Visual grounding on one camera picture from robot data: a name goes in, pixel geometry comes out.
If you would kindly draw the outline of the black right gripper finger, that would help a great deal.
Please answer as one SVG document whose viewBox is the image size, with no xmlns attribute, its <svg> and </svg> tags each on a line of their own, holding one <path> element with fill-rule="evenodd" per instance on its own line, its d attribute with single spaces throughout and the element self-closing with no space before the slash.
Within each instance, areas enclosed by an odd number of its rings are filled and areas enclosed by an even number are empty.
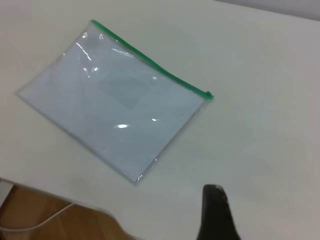
<svg viewBox="0 0 320 240">
<path fill-rule="evenodd" d="M 206 184 L 202 192 L 201 224 L 198 240 L 239 240 L 225 190 Z"/>
</svg>

